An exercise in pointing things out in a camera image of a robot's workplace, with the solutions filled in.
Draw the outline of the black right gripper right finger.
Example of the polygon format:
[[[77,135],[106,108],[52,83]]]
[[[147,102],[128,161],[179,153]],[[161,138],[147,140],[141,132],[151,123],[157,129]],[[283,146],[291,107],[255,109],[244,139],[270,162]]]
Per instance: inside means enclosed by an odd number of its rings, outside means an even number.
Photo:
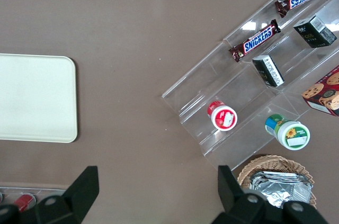
[[[283,208],[254,193],[245,193],[229,166],[218,167],[218,194],[224,208],[213,223],[327,223],[310,204],[288,201]]]

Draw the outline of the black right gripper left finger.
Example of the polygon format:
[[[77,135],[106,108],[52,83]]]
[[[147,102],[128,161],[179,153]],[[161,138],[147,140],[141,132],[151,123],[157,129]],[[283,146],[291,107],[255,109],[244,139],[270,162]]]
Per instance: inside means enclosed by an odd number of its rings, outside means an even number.
[[[1,223],[82,223],[99,194],[97,166],[88,166],[62,195],[37,202],[24,193],[1,205]]]

